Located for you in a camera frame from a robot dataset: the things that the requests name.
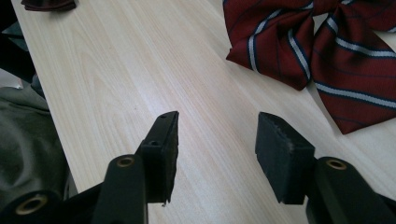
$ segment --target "wooden table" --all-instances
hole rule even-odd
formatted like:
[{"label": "wooden table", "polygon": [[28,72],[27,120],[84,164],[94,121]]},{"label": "wooden table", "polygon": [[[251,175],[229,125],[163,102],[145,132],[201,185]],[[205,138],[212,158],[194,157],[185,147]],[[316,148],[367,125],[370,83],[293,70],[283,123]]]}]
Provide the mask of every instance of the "wooden table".
[{"label": "wooden table", "polygon": [[[257,163],[265,111],[396,199],[396,119],[341,135],[313,85],[295,91],[226,61],[220,0],[79,0],[63,13],[12,1],[79,191],[177,110],[172,202],[150,204],[150,223],[306,223],[304,206],[276,202]],[[395,35],[381,36],[396,49]]]}]

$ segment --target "dark red cloth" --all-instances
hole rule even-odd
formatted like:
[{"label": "dark red cloth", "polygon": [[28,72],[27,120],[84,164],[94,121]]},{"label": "dark red cloth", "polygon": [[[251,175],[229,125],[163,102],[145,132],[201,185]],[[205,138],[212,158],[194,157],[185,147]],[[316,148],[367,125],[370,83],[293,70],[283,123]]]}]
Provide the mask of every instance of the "dark red cloth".
[{"label": "dark red cloth", "polygon": [[22,0],[30,11],[66,11],[76,8],[74,0]]},{"label": "dark red cloth", "polygon": [[[342,133],[396,116],[394,0],[224,0],[228,60],[296,90],[313,79]],[[329,13],[314,35],[313,16]]]}]

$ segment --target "bow tie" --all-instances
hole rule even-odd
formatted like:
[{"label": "bow tie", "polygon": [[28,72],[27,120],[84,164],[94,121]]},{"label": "bow tie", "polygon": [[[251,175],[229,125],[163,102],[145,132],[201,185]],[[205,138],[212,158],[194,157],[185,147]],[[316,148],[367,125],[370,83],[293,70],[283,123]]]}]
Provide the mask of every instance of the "bow tie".
[{"label": "bow tie", "polygon": [[[227,60],[296,90],[313,79],[342,133],[396,117],[394,0],[224,0]],[[313,16],[329,13],[314,34]]]}]

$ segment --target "bow tie loop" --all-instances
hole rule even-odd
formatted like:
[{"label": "bow tie loop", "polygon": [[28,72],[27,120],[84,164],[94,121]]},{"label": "bow tie loop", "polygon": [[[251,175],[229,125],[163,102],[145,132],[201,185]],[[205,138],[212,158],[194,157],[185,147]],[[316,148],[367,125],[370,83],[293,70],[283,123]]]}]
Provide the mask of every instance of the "bow tie loop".
[{"label": "bow tie loop", "polygon": [[313,16],[322,15],[328,12],[334,12],[337,8],[338,0],[314,0],[313,1]]}]

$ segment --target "red bow tie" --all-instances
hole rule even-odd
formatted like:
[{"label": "red bow tie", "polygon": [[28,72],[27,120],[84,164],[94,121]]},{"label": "red bow tie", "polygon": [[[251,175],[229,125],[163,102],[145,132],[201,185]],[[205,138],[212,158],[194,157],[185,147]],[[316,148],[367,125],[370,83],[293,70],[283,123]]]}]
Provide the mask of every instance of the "red bow tie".
[{"label": "red bow tie", "polygon": [[[227,59],[297,90],[314,80],[342,133],[396,117],[394,0],[224,0]],[[314,35],[313,16],[329,13]]]}]

